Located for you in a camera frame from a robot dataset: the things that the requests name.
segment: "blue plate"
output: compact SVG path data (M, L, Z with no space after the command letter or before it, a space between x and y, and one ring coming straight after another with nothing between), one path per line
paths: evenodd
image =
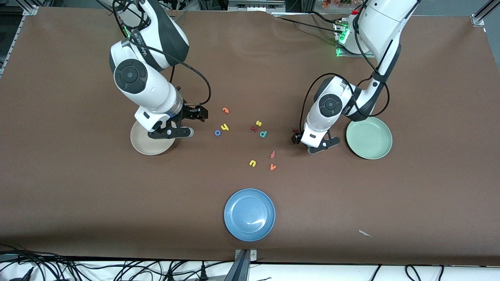
M275 206L262 191L242 189L229 198L224 209L227 230L236 238L254 242L264 238L275 224Z

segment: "white robotic arm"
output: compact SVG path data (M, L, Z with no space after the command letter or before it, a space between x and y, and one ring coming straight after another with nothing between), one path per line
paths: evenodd
M193 129L181 127L181 120L187 118L204 122L208 111L200 105L194 108L186 105L180 88L175 88L160 74L186 59L188 39L158 1L134 2L148 15L150 24L142 30L132 30L131 38L125 38L111 47L109 67L114 82L127 98L139 105L134 116L149 132L150 138L192 137Z
M340 115L356 122L372 114L398 60L401 31L419 3L420 0L368 0L358 15L342 19L348 22L350 34L339 44L354 54L370 50L378 67L364 90L349 84L341 76L325 79L314 96L303 132L292 138L294 143L300 141L310 146L312 154L326 150L340 142L338 137L331 138L329 133Z

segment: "white paper scrap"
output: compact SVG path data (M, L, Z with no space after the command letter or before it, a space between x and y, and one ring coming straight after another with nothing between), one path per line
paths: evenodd
M362 235L364 235L364 236L369 236L369 237L373 238L373 236L371 236L370 234L368 234L368 233L364 232L364 231L363 231L363 230L361 230L361 229L359 230L359 233L361 233L361 234L362 234Z

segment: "brown table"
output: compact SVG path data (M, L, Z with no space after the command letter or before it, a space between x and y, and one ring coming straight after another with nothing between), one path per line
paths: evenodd
M212 85L210 117L186 122L192 139L144 156L129 137L137 107L108 66L121 39L114 18L42 7L26 20L0 79L0 240L78 256L227 260L257 248L270 262L499 264L500 76L482 28L467 17L411 18L380 116L393 147L370 161L349 150L345 117L335 148L309 155L290 141L317 76L371 73L363 59L336 57L331 33L263 12L188 12L179 22L186 62ZM189 102L206 97L181 66L173 83ZM257 120L265 138L250 131ZM214 136L223 123L230 131ZM227 199L244 188L276 208L258 242L224 225Z

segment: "green plate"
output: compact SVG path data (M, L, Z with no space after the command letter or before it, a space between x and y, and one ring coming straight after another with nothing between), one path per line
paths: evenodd
M380 119L368 117L351 122L345 134L347 144L358 156L375 160L386 156L393 146L393 135Z

